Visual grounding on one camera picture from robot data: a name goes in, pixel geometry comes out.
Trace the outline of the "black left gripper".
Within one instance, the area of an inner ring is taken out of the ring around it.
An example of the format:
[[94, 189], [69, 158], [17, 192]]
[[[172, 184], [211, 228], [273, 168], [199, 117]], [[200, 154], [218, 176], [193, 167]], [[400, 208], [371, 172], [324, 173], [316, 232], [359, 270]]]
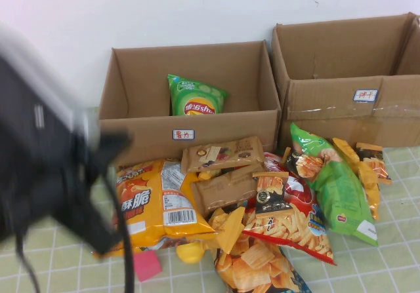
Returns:
[[76, 233], [85, 232], [86, 241], [92, 248], [105, 254], [120, 243], [122, 236], [94, 206], [91, 191], [99, 178], [106, 179], [108, 167], [129, 146], [131, 139], [121, 130], [101, 132], [98, 142], [93, 145], [82, 136], [77, 135], [75, 139], [76, 189], [75, 197], [68, 205], [66, 225]]

